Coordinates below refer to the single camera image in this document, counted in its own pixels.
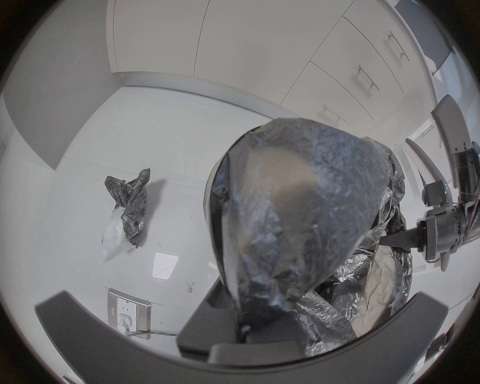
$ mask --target stain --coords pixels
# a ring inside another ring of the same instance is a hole
[[[188,292],[188,293],[192,293],[192,292],[193,292],[192,285],[195,285],[195,283],[190,283],[190,284],[189,284],[189,283],[187,283],[187,285],[188,285],[187,292]]]

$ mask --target power outlet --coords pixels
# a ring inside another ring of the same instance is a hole
[[[117,298],[117,328],[123,332],[138,332],[138,305],[132,301]]]

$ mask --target cabinet handle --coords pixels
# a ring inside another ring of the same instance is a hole
[[[396,41],[396,43],[398,44],[398,46],[400,47],[400,49],[402,50],[402,53],[400,53],[400,57],[402,57],[402,55],[404,55],[408,61],[410,61],[410,59],[408,58],[407,54],[405,53],[405,50],[403,49],[403,47],[400,45],[400,43],[398,42],[398,40],[396,39],[395,35],[393,34],[392,31],[389,31],[390,34],[388,35],[388,38],[390,39],[391,37],[393,37],[393,39]]]
[[[362,68],[361,65],[359,65],[359,71],[357,72],[357,75],[360,73],[360,71],[362,71],[368,77],[368,79],[372,82],[372,86],[374,86],[375,88],[377,88],[377,90],[380,91],[380,88],[378,87],[378,85],[375,84],[375,81],[373,81],[373,79],[370,77],[370,75],[367,73],[367,71]]]
[[[338,112],[336,112],[335,110],[331,109],[327,104],[324,104],[324,108],[327,108],[328,110],[332,111],[333,113],[335,113],[338,117],[340,117],[343,121],[347,121],[346,118],[344,118],[342,115],[340,115]]]

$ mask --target white floor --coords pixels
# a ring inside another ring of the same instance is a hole
[[[218,276],[202,205],[206,179],[239,136],[269,120],[203,96],[123,87],[93,114],[53,171],[16,131],[0,97],[0,140],[8,142],[0,161],[0,291],[27,341],[58,375],[70,369],[34,306],[61,290],[104,322],[107,289],[114,288],[154,303],[152,329],[183,327]],[[114,207],[105,177],[131,180],[143,168],[152,170],[146,241],[103,264],[102,233]],[[411,199],[409,207],[403,213],[410,228],[425,208]],[[156,253],[178,257],[167,280],[152,276]],[[424,291],[452,308],[448,329],[480,281],[476,245],[453,255],[446,273],[416,252],[413,257],[410,296]],[[133,339],[178,355],[171,337]]]

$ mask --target gray wall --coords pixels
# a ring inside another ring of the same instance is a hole
[[[62,1],[25,46],[3,89],[16,128],[52,168],[121,87],[108,61],[107,1]]]

